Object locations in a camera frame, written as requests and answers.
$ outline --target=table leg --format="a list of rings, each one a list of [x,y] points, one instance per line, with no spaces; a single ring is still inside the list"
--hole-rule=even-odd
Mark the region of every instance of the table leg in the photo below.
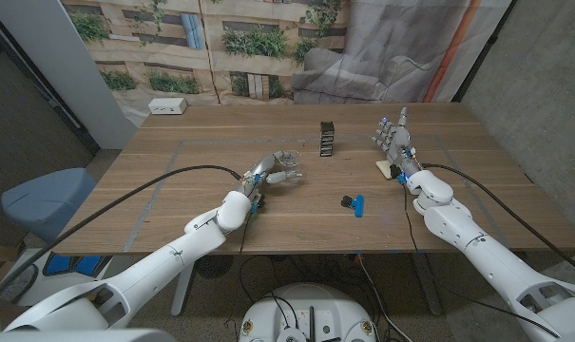
[[[185,306],[185,299],[188,294],[188,287],[190,281],[193,279],[194,263],[183,269],[180,273],[180,279],[177,282],[177,289],[175,289],[175,296],[173,296],[173,305],[171,305],[171,314],[177,317],[183,313]]]
[[[431,265],[427,259],[427,255],[424,253],[412,254],[412,263],[418,276],[418,282],[420,283],[420,288],[422,293],[427,300],[427,307],[429,313],[432,315],[440,315],[443,312],[441,307],[441,302],[439,301],[439,293],[435,287],[434,281],[432,281],[430,271]]]

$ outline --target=blue chair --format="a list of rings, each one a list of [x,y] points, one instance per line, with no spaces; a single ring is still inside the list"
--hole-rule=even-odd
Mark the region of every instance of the blue chair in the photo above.
[[[84,168],[53,172],[6,191],[2,209],[12,221],[52,242],[95,185]]]

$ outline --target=orange pipe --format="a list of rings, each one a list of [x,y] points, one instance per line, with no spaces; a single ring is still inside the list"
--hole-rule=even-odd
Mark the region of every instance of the orange pipe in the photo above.
[[[446,71],[448,71],[451,60],[454,58],[460,43],[462,43],[462,40],[465,38],[465,34],[467,34],[467,31],[469,30],[470,23],[473,21],[481,1],[482,0],[470,0],[469,7],[465,11],[462,20],[460,21],[460,25],[456,29],[456,33],[454,33],[453,38],[451,38],[450,46],[448,47],[448,50],[446,50],[446,54],[443,56],[435,76],[432,78],[431,84],[427,89],[427,94],[424,96],[422,102],[428,103],[432,101],[432,97],[435,95],[435,91],[439,87],[443,77],[446,75]]]

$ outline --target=printed backdrop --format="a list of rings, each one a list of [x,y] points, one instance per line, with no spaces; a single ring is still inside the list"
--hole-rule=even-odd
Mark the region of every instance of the printed backdrop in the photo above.
[[[510,0],[62,0],[126,117],[188,105],[448,102]]]

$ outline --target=wooden table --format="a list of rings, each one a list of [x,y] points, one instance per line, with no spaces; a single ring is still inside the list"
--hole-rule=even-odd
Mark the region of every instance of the wooden table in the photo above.
[[[266,206],[253,216],[244,254],[411,252],[404,191],[375,166],[384,153],[370,139],[383,117],[396,122],[402,104],[188,107],[183,115],[150,116],[78,210],[68,227],[129,190],[177,168],[216,164],[244,173],[281,149],[302,154],[305,179],[266,187]],[[443,163],[478,179],[564,250],[575,250],[575,229],[500,144],[461,104],[407,104],[412,145],[421,162]],[[334,155],[318,155],[319,123],[335,125]],[[546,246],[455,174],[449,183],[475,221],[513,250]],[[227,173],[197,170],[151,186],[105,213],[55,248],[63,255],[148,254],[183,234],[196,215],[221,204],[237,185]],[[343,196],[365,198],[362,218],[340,206]],[[454,252],[433,236],[411,207],[413,234],[426,252]],[[237,254],[243,230],[217,254]]]

